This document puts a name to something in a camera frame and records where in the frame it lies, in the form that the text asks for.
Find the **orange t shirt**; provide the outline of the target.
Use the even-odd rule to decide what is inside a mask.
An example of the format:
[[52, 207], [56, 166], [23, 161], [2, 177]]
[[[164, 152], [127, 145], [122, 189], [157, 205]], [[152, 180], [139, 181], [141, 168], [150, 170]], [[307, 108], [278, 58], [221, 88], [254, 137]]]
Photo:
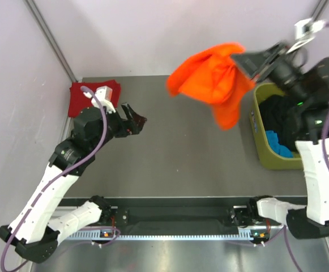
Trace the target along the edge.
[[230, 57], [244, 51], [239, 43], [230, 42], [189, 57], [168, 77], [169, 94], [205, 103], [221, 129], [233, 128], [240, 119], [242, 98], [255, 87]]

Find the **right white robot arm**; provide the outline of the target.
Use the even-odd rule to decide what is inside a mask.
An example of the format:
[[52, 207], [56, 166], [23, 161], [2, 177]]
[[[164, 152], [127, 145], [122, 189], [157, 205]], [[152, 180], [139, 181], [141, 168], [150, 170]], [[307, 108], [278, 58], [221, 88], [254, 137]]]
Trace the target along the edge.
[[292, 63], [282, 43], [260, 52], [233, 53], [231, 59], [248, 78], [257, 83], [270, 80], [296, 102], [286, 125], [306, 183], [305, 205], [268, 195], [254, 197], [247, 206], [249, 221], [274, 220], [297, 239], [329, 237], [329, 57], [305, 73]]

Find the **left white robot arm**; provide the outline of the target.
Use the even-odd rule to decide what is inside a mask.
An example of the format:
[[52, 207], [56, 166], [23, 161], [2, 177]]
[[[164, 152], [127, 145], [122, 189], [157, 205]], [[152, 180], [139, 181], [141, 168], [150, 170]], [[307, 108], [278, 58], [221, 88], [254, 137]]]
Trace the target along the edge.
[[111, 223], [113, 209], [104, 197], [93, 196], [76, 210], [58, 218], [52, 215], [70, 187], [95, 161], [95, 154], [111, 139], [138, 135], [147, 119], [128, 103], [117, 111], [83, 109], [73, 119], [70, 136], [58, 144], [44, 175], [25, 208], [9, 225], [0, 227], [0, 238], [27, 261], [37, 264], [52, 256], [59, 244], [90, 224]]

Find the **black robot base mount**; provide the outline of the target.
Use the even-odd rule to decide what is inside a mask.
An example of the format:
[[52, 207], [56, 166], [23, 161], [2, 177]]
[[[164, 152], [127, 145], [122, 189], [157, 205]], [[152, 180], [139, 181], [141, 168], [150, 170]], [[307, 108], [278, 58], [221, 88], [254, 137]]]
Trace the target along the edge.
[[111, 217], [97, 226], [115, 226], [123, 235], [227, 235], [239, 227], [263, 227], [250, 216], [248, 197], [106, 198]]

